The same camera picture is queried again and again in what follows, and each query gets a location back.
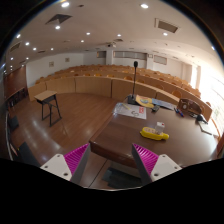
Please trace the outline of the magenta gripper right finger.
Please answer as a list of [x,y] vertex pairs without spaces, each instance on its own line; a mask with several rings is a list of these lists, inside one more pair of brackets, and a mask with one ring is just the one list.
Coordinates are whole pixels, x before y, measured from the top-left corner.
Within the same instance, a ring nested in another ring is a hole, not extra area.
[[143,186],[181,170],[166,154],[157,155],[137,144],[132,145],[132,155]]

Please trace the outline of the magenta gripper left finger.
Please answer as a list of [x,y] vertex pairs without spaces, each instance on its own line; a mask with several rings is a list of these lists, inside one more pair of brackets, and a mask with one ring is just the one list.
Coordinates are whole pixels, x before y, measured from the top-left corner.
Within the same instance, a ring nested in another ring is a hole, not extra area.
[[56,154],[41,168],[72,183],[79,184],[90,154],[90,144],[84,144],[63,155]]

